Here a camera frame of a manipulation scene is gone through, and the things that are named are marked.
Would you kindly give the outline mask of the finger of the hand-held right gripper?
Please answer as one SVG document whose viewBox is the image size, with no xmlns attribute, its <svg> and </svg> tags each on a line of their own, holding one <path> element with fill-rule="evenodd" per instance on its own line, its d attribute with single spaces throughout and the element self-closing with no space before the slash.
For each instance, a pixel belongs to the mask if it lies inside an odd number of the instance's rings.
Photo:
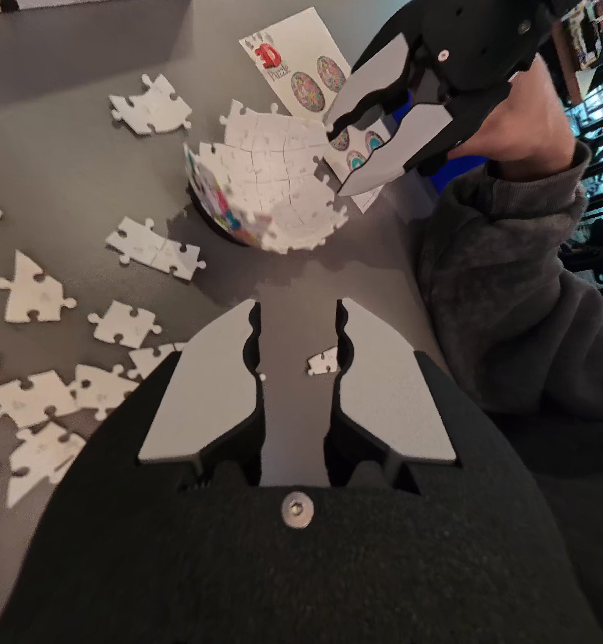
<svg viewBox="0 0 603 644">
<path fill-rule="evenodd" d="M 338 190 L 339 197 L 352 197 L 392 182 L 404 173 L 405 164 L 451 122 L 442 105 L 418 104 L 402 119 L 395 134 L 374 149 L 368 160 L 349 174 Z"/>
<path fill-rule="evenodd" d="M 376 120 L 376 110 L 393 114 L 411 99 L 411 106 L 397 125 L 400 141 L 421 141 L 424 118 L 419 100 L 424 91 L 424 37 L 421 33 L 399 33 L 373 52 L 369 60 L 355 70 L 338 92 L 324 117 L 330 141 L 351 125 Z"/>
</svg>

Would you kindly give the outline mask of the background shelving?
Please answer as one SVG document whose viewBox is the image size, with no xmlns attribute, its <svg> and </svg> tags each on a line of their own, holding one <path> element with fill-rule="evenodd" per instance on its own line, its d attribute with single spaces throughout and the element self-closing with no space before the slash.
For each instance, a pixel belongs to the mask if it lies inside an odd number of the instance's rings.
<svg viewBox="0 0 603 644">
<path fill-rule="evenodd" d="M 565 113 L 591 154 L 582 179 L 588 205 L 562 258 L 569 270 L 603 288 L 603 1 L 579 1 L 566 13 L 554 48 Z"/>
</svg>

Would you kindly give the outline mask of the person's right forearm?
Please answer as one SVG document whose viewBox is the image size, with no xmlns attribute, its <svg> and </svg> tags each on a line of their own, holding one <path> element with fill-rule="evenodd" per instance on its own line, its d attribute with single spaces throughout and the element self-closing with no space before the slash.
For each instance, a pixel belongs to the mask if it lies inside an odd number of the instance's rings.
<svg viewBox="0 0 603 644">
<path fill-rule="evenodd" d="M 454 380 L 485 412 L 550 403 L 603 421 L 603 297 L 558 258 L 587 205 L 588 160 L 577 142 L 567 171 L 520 183 L 488 162 L 428 221 L 420 293 Z"/>
</svg>

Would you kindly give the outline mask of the printed instruction leaflet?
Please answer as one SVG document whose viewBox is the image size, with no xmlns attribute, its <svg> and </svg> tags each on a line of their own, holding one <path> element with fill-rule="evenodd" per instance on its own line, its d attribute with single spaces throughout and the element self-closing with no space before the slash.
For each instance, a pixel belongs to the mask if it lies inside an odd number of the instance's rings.
<svg viewBox="0 0 603 644">
<path fill-rule="evenodd" d="M 293 117 L 322 124 L 351 74 L 326 25 L 313 7 L 240 39 L 244 51 Z M 349 126 L 330 142 L 324 159 L 342 183 L 390 138 L 380 118 Z"/>
</svg>

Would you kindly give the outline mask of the person's right hand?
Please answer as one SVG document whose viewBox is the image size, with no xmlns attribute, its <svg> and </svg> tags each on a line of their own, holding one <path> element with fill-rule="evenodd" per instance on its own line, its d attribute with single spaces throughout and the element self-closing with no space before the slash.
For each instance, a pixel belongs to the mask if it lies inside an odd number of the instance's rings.
<svg viewBox="0 0 603 644">
<path fill-rule="evenodd" d="M 480 129 L 448 153 L 448 159 L 479 156 L 497 166 L 499 179 L 537 181 L 572 167 L 576 141 L 539 53 L 516 74 L 511 91 Z"/>
</svg>

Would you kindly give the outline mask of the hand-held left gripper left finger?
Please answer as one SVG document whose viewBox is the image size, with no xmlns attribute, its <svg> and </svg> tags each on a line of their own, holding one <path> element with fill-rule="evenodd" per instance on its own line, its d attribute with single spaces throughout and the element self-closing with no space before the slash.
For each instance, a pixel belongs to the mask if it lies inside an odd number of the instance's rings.
<svg viewBox="0 0 603 644">
<path fill-rule="evenodd" d="M 190 463 L 209 479 L 237 464 L 251 486 L 262 477 L 266 437 L 260 364 L 261 305 L 245 300 L 184 345 L 138 452 L 142 464 Z"/>
</svg>

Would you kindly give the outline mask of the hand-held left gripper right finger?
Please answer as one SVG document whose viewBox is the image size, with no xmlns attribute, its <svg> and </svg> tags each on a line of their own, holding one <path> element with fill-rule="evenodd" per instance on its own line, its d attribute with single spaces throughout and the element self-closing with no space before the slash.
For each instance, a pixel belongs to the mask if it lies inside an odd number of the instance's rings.
<svg viewBox="0 0 603 644">
<path fill-rule="evenodd" d="M 413 486 L 409 465 L 452 466 L 457 454 L 412 345 L 352 298 L 336 305 L 337 361 L 326 469 L 345 486 L 363 462 L 391 486 Z"/>
</svg>

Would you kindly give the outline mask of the single white puzzle piece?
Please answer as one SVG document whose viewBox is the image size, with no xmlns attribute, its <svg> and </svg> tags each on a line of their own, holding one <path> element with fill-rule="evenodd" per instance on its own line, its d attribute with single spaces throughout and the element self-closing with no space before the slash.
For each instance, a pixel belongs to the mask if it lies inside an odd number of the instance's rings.
<svg viewBox="0 0 603 644">
<path fill-rule="evenodd" d="M 311 356 L 307 360 L 306 373 L 309 376 L 331 374 L 337 372 L 338 365 L 338 347 L 333 346 L 322 352 Z"/>
</svg>

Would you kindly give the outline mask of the partly built puzzle ball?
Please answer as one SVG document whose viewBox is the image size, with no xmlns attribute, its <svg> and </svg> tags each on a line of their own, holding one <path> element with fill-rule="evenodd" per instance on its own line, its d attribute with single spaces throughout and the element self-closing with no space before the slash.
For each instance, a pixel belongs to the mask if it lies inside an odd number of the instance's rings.
<svg viewBox="0 0 603 644">
<path fill-rule="evenodd" d="M 329 147 L 320 123 L 237 100 L 219 122 L 223 141 L 184 144 L 184 159 L 193 205 L 220 235 L 284 255 L 318 249 L 348 221 L 316 176 Z"/>
</svg>

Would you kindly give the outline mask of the scattered loose puzzle pieces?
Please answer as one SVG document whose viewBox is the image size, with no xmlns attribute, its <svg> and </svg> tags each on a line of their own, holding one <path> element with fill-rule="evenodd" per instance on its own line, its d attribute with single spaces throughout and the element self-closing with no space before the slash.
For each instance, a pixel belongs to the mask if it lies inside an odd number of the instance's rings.
<svg viewBox="0 0 603 644">
<path fill-rule="evenodd" d="M 111 114 L 124 121 L 137 135 L 171 133 L 189 129 L 192 109 L 179 96 L 163 74 L 151 79 L 142 75 L 145 91 L 141 95 L 123 97 L 109 95 Z M 153 232 L 153 222 L 143 224 L 126 217 L 117 230 L 109 235 L 107 246 L 120 253 L 121 265 L 135 261 L 175 278 L 190 282 L 197 270 L 207 263 L 200 259 L 200 247 L 179 243 Z M 62 313 L 77 307 L 77 301 L 67 297 L 63 284 L 45 274 L 43 268 L 20 250 L 15 251 L 14 273 L 11 279 L 0 277 L 0 290 L 8 293 L 4 321 L 12 325 L 59 323 Z M 101 422 L 125 401 L 139 385 L 139 377 L 146 377 L 150 360 L 158 366 L 168 355 L 182 348 L 184 343 L 165 344 L 143 349 L 150 333 L 158 334 L 154 313 L 114 300 L 104 316 L 88 314 L 88 322 L 96 325 L 93 337 L 100 342 L 132 349 L 145 361 L 137 362 L 129 372 L 131 380 L 123 376 L 121 365 L 109 371 L 78 364 L 74 381 L 66 384 L 55 370 L 30 375 L 28 388 L 21 380 L 0 384 L 0 419 L 7 417 L 17 428 L 18 446 L 9 455 L 9 477 L 6 488 L 6 508 L 13 509 L 41 482 L 57 485 L 86 444 L 76 433 L 68 433 L 52 417 L 72 415 L 80 410 L 91 410 L 94 419 Z"/>
</svg>

